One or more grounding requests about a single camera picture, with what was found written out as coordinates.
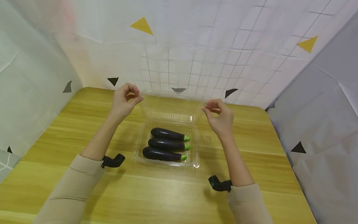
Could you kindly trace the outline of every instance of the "plastic clamshell lid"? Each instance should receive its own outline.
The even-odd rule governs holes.
[[[147,118],[194,123],[203,113],[204,99],[196,95],[147,90],[141,95],[144,100],[139,106]]]

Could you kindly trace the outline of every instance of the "wooden table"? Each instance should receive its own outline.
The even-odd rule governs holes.
[[[0,185],[0,223],[31,223],[73,158],[104,121],[113,91],[76,93]],[[274,223],[316,223],[266,112],[229,105],[234,136]],[[145,118],[139,107],[117,129],[107,155],[126,157],[107,168],[88,200],[82,223],[234,223],[226,193],[208,178],[229,178],[220,142],[203,116],[199,168],[131,160]]]

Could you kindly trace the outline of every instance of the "plastic food tray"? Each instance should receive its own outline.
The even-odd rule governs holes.
[[[202,114],[203,99],[187,94],[171,92],[145,91],[141,95],[144,100],[139,104],[143,115],[147,117],[140,133],[138,147],[132,159],[140,162],[160,163],[171,166],[199,167],[198,141],[199,133],[195,121]],[[147,159],[142,150],[148,146],[148,140],[152,137],[150,131],[155,128],[165,128],[190,137],[190,150],[176,152],[187,155],[187,159],[179,162],[169,162]]]

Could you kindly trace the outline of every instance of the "fabric wall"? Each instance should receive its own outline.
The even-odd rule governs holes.
[[[358,9],[356,0],[16,2],[84,86],[129,81],[261,108]]]
[[[7,1],[0,1],[0,176],[80,88],[56,41],[46,39]]]
[[[358,13],[268,114],[318,223],[357,223]]]

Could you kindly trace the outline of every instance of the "eggplant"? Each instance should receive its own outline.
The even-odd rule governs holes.
[[[190,138],[186,135],[180,134],[178,132],[170,131],[164,128],[153,128],[150,133],[156,138],[164,138],[174,141],[189,141]]]
[[[148,145],[165,151],[184,151],[190,149],[190,145],[183,142],[175,142],[162,138],[151,138],[148,141]]]
[[[152,147],[145,147],[143,149],[143,156],[148,159],[157,159],[162,161],[182,161],[187,159],[187,156],[185,155],[166,152]]]

